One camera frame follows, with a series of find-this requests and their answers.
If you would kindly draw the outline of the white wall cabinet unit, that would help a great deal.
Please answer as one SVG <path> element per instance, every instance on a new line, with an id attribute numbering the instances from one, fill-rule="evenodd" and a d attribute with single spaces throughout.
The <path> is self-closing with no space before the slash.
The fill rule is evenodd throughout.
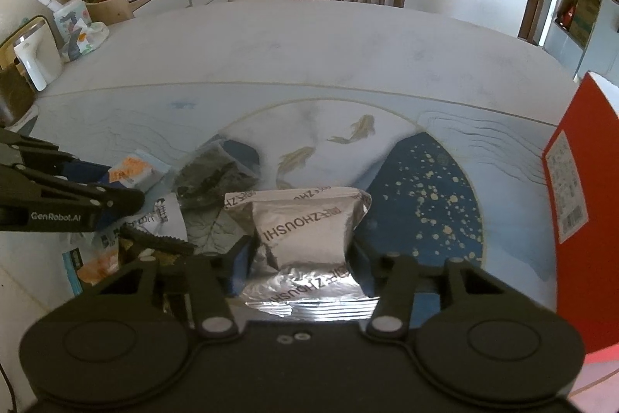
<path id="1" fill-rule="evenodd" d="M 593 71 L 617 84 L 618 0 L 558 0 L 542 48 L 574 80 Z"/>

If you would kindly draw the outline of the silver foil snack bag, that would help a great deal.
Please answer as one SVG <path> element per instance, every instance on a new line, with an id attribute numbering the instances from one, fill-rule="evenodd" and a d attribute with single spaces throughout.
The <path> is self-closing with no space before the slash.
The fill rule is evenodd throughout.
<path id="1" fill-rule="evenodd" d="M 366 296 L 346 255 L 370 206 L 370 195 L 348 187 L 227 193 L 227 214 L 258 244 L 239 299 L 297 321 L 367 319 L 377 300 Z"/>

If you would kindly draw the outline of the white sausage snack pouch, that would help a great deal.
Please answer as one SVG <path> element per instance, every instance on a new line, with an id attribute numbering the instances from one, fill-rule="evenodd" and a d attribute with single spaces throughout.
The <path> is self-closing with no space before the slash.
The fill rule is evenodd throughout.
<path id="1" fill-rule="evenodd" d="M 180 203 L 174 193 L 156 198 L 149 212 L 122 218 L 108 225 L 103 231 L 97 231 L 91 241 L 92 245 L 97 248 L 114 245 L 123 224 L 150 235 L 172 237 L 183 241 L 188 239 Z"/>

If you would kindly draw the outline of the small orange white packet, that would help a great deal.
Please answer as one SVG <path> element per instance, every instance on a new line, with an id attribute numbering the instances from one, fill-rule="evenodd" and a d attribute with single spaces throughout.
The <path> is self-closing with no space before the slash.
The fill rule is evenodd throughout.
<path id="1" fill-rule="evenodd" d="M 132 153 L 107 171 L 104 182 L 115 187 L 147 192 L 156 184 L 157 178 L 155 165 L 148 156 Z"/>

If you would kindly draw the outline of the red shoe box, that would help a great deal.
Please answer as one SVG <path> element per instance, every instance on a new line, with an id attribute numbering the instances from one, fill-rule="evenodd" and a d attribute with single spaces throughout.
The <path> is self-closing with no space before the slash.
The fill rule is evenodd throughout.
<path id="1" fill-rule="evenodd" d="M 618 358 L 618 87 L 589 72 L 541 155 L 556 252 L 556 309 L 588 364 Z"/>

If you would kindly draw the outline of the patterned table mat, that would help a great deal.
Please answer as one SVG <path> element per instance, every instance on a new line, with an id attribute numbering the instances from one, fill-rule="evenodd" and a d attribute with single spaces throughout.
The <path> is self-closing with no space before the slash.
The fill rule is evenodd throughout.
<path id="1" fill-rule="evenodd" d="M 470 258 L 548 307 L 556 304 L 541 151 L 552 127 L 490 110 L 377 92 L 293 85 L 181 84 L 46 96 L 34 135 L 110 165 L 144 150 L 166 163 L 215 136 L 250 147 L 259 185 L 367 189 L 403 139 L 375 203 L 406 202 L 414 228 L 387 250 L 423 263 Z"/>

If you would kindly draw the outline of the dark seaweed clear bag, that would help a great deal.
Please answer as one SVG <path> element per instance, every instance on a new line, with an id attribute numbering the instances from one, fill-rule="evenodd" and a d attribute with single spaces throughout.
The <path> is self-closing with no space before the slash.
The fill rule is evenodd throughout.
<path id="1" fill-rule="evenodd" d="M 227 193 L 248 192 L 260 181 L 258 152 L 243 142 L 215 135 L 176 172 L 172 190 L 183 211 L 224 205 Z"/>

